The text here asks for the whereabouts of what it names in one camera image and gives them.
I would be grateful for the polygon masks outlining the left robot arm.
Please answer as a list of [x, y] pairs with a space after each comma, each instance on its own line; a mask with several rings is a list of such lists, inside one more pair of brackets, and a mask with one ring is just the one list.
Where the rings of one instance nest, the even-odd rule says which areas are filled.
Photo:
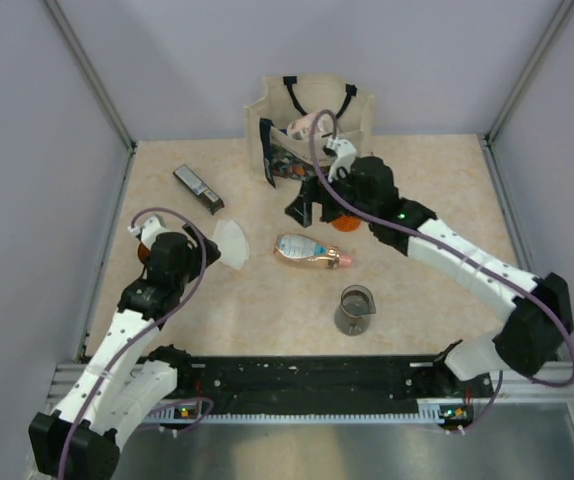
[[166, 228], [154, 215], [130, 228], [147, 255], [139, 277], [122, 292], [110, 327], [69, 392], [49, 414], [29, 425], [37, 470], [54, 479], [109, 479], [131, 434], [170, 394], [193, 387], [181, 363], [148, 360], [133, 367], [166, 321], [194, 295], [206, 268], [220, 257], [217, 245], [191, 222]]

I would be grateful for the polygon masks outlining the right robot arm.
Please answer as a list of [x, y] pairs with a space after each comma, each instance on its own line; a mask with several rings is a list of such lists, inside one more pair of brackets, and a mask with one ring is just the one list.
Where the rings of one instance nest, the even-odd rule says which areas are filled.
[[392, 170], [378, 157], [362, 157], [341, 168], [336, 180], [310, 176], [285, 213], [304, 228], [352, 214], [376, 239], [402, 255], [433, 267], [469, 291], [502, 321], [497, 331], [459, 340], [441, 353], [433, 380], [454, 396], [470, 380], [491, 371], [512, 370], [533, 382], [574, 329], [567, 282], [550, 273], [539, 277], [472, 244], [423, 204], [402, 197]]

